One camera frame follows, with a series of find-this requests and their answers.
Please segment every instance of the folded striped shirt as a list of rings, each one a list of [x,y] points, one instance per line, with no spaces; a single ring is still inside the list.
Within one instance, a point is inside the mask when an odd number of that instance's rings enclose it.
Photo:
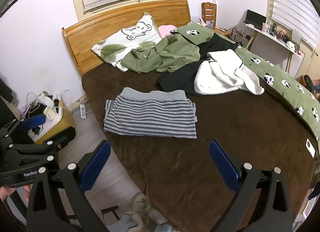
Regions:
[[[115,100],[106,101],[104,131],[196,139],[196,105],[184,91],[177,91],[141,93],[124,88]]]

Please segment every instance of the floor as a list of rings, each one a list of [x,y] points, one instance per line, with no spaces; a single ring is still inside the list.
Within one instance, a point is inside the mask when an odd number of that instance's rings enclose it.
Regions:
[[[90,112],[91,108],[88,103],[86,104],[86,111],[88,112],[86,119],[81,119],[79,109],[73,112],[77,125],[77,135],[59,152],[60,168],[64,168],[72,162],[77,163],[85,153],[92,152],[101,140],[106,138],[94,114]],[[111,151],[111,156],[92,190],[87,191],[85,195],[92,207],[97,210],[118,205],[119,209],[116,212],[121,217],[126,211],[132,209],[133,200],[139,193],[141,193],[140,189],[129,177],[116,154]],[[60,195],[67,214],[73,214],[64,190],[60,191]],[[116,221],[111,212],[105,214],[104,218],[105,222],[109,224]],[[166,221],[156,210],[150,212],[149,218],[157,224]]]

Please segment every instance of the mattress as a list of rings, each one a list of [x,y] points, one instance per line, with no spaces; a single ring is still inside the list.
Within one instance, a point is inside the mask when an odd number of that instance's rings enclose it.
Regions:
[[[155,71],[121,72],[110,64],[85,73],[82,85],[101,128],[107,99],[114,100],[124,87],[140,92],[160,90],[156,85],[159,76]],[[265,92],[258,96],[244,90],[203,97],[187,95],[197,108],[197,139],[105,132],[120,162],[152,207],[180,231],[210,231],[234,196],[209,156],[212,139],[256,169],[279,167],[293,217],[298,214],[315,163],[306,140],[315,148],[316,140],[286,100],[263,80],[260,83]],[[256,190],[241,227],[248,223],[258,196]]]

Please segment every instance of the monitor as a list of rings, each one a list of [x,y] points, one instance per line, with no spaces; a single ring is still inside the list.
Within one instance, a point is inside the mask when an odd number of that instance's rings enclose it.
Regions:
[[[262,30],[262,24],[266,23],[267,17],[258,14],[256,12],[247,10],[247,16],[245,17],[245,23],[252,24],[254,27]]]

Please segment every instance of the power strip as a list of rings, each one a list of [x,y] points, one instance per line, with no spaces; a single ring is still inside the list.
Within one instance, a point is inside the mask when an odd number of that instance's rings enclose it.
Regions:
[[[81,114],[81,118],[82,119],[86,119],[87,115],[86,115],[86,112],[85,112],[84,104],[80,104],[80,114]]]

